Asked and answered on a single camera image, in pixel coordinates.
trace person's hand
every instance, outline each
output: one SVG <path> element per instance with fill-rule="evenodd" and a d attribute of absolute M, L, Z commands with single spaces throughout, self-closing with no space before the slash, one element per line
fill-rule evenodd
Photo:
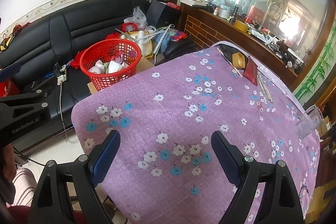
<path fill-rule="evenodd" d="M 3 158 L 3 175 L 9 182 L 12 182 L 16 175 L 13 146 L 11 144 L 7 145 L 1 149 L 1 152 Z"/>

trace black leather sofa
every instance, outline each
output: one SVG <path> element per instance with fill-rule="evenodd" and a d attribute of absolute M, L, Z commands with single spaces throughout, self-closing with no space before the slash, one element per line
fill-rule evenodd
<path fill-rule="evenodd" d="M 12 80 L 22 90 L 53 71 L 55 63 L 66 64 L 79 51 L 115 32 L 114 29 L 131 16 L 137 6 L 146 13 L 149 3 L 147 0 L 85 0 L 46 15 L 13 39 L 10 47 L 0 54 L 0 67 L 21 63 L 20 72 Z M 193 51 L 196 49 L 190 39 L 172 42 L 164 54 L 164 62 Z M 64 82 L 62 92 L 63 120 L 68 128 L 72 126 L 73 106 L 89 96 L 89 82 L 80 69 L 68 69 L 68 80 Z M 60 87 L 57 86 L 47 98 L 52 120 L 13 142 L 14 147 L 28 153 L 63 131 L 59 95 Z"/>

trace red plastic basket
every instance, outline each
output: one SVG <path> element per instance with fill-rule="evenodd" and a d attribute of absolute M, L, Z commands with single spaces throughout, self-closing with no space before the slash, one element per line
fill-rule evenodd
<path fill-rule="evenodd" d="M 129 65 L 121 71 L 110 74 L 95 74 L 88 70 L 92 68 L 98 60 L 103 63 L 110 62 L 116 55 L 116 51 L 124 52 L 125 62 Z M 141 49 L 137 44 L 126 39 L 107 39 L 98 42 L 88 48 L 82 55 L 79 65 L 84 74 L 86 74 L 98 91 L 107 88 L 121 80 L 135 75 L 137 64 L 141 59 Z"/>

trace purple floral tablecloth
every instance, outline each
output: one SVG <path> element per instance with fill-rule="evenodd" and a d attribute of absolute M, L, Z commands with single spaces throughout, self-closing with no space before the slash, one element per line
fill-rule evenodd
<path fill-rule="evenodd" d="M 216 224 L 236 191 L 211 148 L 216 130 L 244 155 L 260 162 L 284 160 L 298 192 L 315 187 L 318 133 L 300 140 L 295 124 L 301 112 L 263 80 L 273 103 L 212 47 L 82 100 L 72 122 L 85 153 L 112 129 L 120 132 L 121 145 L 102 186 L 133 223 Z M 246 223 L 254 221 L 263 187 L 259 184 Z"/>

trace clear plastic bag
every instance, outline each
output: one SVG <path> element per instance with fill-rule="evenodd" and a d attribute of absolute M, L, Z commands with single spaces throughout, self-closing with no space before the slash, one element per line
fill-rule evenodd
<path fill-rule="evenodd" d="M 145 14 L 140 10 L 140 7 L 134 8 L 133 17 L 124 19 L 124 23 L 135 23 L 138 26 L 138 30 L 145 30 L 148 27 L 147 18 Z"/>

